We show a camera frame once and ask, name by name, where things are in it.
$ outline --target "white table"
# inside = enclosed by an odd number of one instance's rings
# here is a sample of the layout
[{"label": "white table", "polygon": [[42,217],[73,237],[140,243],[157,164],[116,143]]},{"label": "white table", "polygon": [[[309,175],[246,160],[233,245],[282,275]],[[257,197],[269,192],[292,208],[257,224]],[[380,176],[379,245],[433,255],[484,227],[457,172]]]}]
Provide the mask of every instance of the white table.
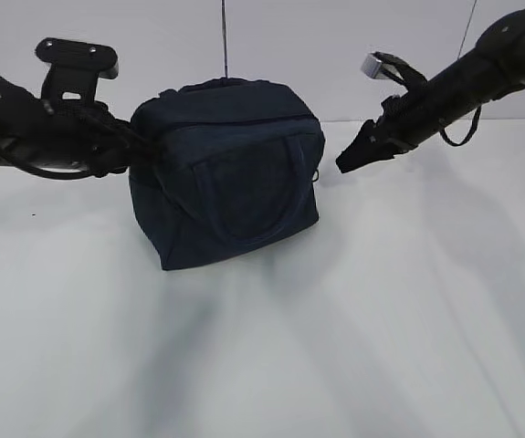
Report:
[{"label": "white table", "polygon": [[525,436],[525,120],[346,176],[325,130],[317,227],[181,273],[126,177],[0,169],[0,437]]}]

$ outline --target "cable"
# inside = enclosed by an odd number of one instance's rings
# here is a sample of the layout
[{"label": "cable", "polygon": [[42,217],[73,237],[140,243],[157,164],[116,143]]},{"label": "cable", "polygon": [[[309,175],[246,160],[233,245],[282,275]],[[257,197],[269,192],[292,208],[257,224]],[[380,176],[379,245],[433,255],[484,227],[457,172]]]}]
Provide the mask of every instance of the cable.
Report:
[{"label": "cable", "polygon": [[461,58],[463,53],[463,48],[465,47],[465,42],[467,41],[467,35],[469,34],[469,28],[471,27],[471,22],[473,21],[473,16],[475,15],[475,9],[478,7],[478,0],[473,2],[473,7],[471,7],[471,14],[469,14],[469,20],[467,21],[467,27],[465,28],[465,34],[463,34],[463,40],[461,41],[461,47],[459,48],[459,54],[457,59]]},{"label": "cable", "polygon": [[471,129],[469,130],[469,133],[467,134],[467,136],[465,137],[463,141],[461,141],[460,143],[456,143],[452,141],[451,139],[449,139],[448,135],[446,134],[446,130],[444,128],[439,132],[443,140],[455,148],[458,148],[459,146],[463,146],[469,143],[471,139],[473,138],[473,136],[475,135],[475,133],[478,131],[479,119],[481,119],[481,108],[482,107],[479,107],[476,109],[475,115],[473,116],[473,120],[471,122]]},{"label": "cable", "polygon": [[14,156],[12,153],[7,152],[3,149],[0,149],[0,160],[3,160],[5,162],[8,162],[12,166],[15,166],[19,171],[23,171],[31,175],[38,176],[40,178],[45,178],[48,180],[75,181],[75,180],[83,180],[85,178],[89,178],[90,176],[94,176],[94,173],[92,171],[82,171],[82,172],[46,171],[45,169],[40,169],[38,167],[35,167],[29,164],[28,162],[24,162],[23,160]]},{"label": "cable", "polygon": [[226,20],[226,0],[222,0],[222,37],[224,39],[224,73],[229,78],[228,53],[227,53],[227,20]]}]

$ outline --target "black cable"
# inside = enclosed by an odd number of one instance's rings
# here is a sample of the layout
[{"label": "black cable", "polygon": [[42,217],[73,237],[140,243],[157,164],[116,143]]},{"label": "black cable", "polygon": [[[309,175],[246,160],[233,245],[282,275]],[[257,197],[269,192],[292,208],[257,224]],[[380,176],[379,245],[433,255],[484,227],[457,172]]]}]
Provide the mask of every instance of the black cable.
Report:
[{"label": "black cable", "polygon": [[23,160],[14,156],[12,153],[7,152],[3,149],[0,149],[0,160],[8,162],[10,165],[16,167],[19,171],[30,173],[31,175],[38,176],[40,178],[46,178],[48,180],[75,181],[75,180],[83,180],[85,178],[89,178],[90,176],[94,176],[92,171],[82,171],[82,172],[46,171],[45,169],[40,169],[36,166],[29,164],[28,162],[24,162]]},{"label": "black cable", "polygon": [[482,107],[479,107],[479,108],[476,109],[475,115],[473,116],[473,121],[471,122],[471,129],[469,130],[469,132],[467,133],[467,136],[465,137],[465,139],[463,141],[461,141],[460,143],[456,143],[456,142],[452,141],[451,139],[449,139],[444,128],[440,131],[440,134],[441,134],[441,137],[443,138],[443,140],[446,143],[448,143],[451,146],[456,147],[456,148],[458,148],[459,146],[463,146],[463,145],[469,143],[471,141],[471,139],[473,138],[473,136],[475,135],[475,133],[478,131],[479,120],[481,119],[481,108]]},{"label": "black cable", "polygon": [[228,52],[227,52],[227,20],[226,20],[226,0],[222,0],[222,37],[224,39],[224,73],[229,78]]}]

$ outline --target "bag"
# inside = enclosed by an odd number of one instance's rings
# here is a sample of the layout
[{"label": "bag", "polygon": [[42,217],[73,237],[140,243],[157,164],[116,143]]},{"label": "bag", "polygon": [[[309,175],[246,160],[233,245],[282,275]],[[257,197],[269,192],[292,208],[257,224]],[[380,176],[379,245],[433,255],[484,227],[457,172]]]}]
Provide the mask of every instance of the bag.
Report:
[{"label": "bag", "polygon": [[164,270],[204,266],[317,223],[325,138],[288,87],[223,78],[167,90],[134,113],[158,165],[131,167],[134,212]]}]

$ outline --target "black strap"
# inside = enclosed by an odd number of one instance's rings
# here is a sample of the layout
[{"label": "black strap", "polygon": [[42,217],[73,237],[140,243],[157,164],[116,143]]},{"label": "black strap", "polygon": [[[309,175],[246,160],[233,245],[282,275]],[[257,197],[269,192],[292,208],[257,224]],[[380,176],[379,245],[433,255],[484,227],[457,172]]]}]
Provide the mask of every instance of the black strap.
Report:
[{"label": "black strap", "polygon": [[394,73],[386,70],[385,66],[383,67],[382,73],[390,78],[391,80],[399,83],[400,85],[406,87],[409,91],[411,89],[416,89],[422,87],[426,84],[427,80],[425,75],[420,73],[415,68],[412,68],[406,61],[390,55],[389,53],[376,52],[374,55],[380,59],[384,64],[394,67],[400,73],[401,78],[398,78]]}]

